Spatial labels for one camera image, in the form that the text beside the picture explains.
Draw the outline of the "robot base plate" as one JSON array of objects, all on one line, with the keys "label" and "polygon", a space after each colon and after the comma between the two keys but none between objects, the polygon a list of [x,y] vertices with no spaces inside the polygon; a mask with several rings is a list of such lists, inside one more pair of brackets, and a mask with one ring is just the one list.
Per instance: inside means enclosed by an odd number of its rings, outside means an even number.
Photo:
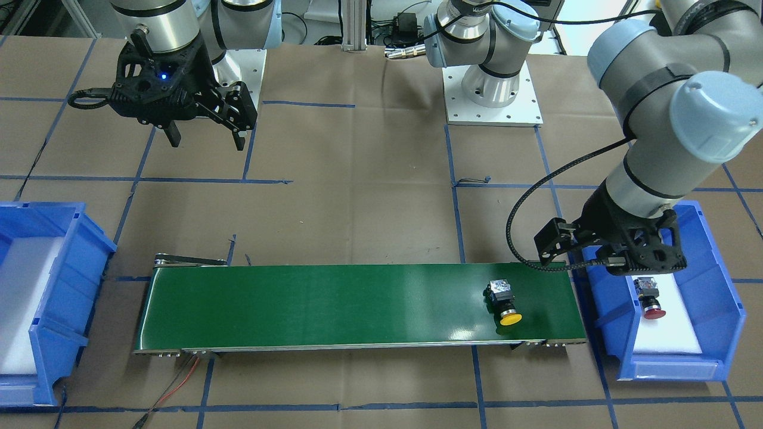
[{"label": "robot base plate", "polygon": [[259,108],[267,53],[265,49],[229,49],[220,60],[213,60],[213,70],[223,90],[233,87],[234,82],[245,82],[253,105]]},{"label": "robot base plate", "polygon": [[469,66],[442,69],[447,124],[536,127],[544,123],[527,62],[510,83],[472,76]]}]

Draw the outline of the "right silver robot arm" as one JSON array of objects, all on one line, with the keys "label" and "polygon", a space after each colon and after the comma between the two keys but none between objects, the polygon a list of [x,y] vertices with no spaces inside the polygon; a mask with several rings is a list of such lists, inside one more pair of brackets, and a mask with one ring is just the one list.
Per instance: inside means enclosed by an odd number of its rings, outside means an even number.
[{"label": "right silver robot arm", "polygon": [[126,32],[106,100],[117,114],[162,130],[206,117],[238,150],[255,128],[265,51],[283,40],[279,1],[112,1]]}]

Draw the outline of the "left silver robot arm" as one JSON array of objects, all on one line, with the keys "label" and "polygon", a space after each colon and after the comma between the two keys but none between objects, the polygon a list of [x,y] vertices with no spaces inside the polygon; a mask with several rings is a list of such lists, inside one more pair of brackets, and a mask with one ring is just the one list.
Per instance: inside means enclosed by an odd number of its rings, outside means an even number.
[{"label": "left silver robot arm", "polygon": [[674,207],[761,130],[761,7],[743,1],[664,1],[670,35],[645,21],[614,17],[588,52],[624,138],[565,164],[555,177],[628,142],[622,161],[574,222],[553,218],[534,238],[535,271],[605,266],[612,275],[687,267]]}]

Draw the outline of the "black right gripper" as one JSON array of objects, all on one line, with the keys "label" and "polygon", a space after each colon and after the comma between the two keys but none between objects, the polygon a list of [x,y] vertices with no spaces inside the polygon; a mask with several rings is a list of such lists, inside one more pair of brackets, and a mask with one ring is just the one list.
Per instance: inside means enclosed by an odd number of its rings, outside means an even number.
[{"label": "black right gripper", "polygon": [[117,59],[117,73],[107,103],[117,114],[133,117],[165,133],[172,147],[182,135],[175,122],[207,117],[231,130],[237,150],[257,112],[244,82],[220,85],[202,35],[177,51],[155,52],[144,30],[133,30]]}]

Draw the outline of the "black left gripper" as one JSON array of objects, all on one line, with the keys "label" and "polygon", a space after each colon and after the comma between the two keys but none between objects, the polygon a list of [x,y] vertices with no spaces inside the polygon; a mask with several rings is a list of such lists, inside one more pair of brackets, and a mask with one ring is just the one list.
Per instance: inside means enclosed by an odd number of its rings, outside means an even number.
[{"label": "black left gripper", "polygon": [[594,192],[574,222],[551,219],[534,241],[543,266],[558,255],[598,246],[596,259],[612,275],[668,274],[687,268],[675,210],[657,218],[638,217],[617,206],[605,191]]}]

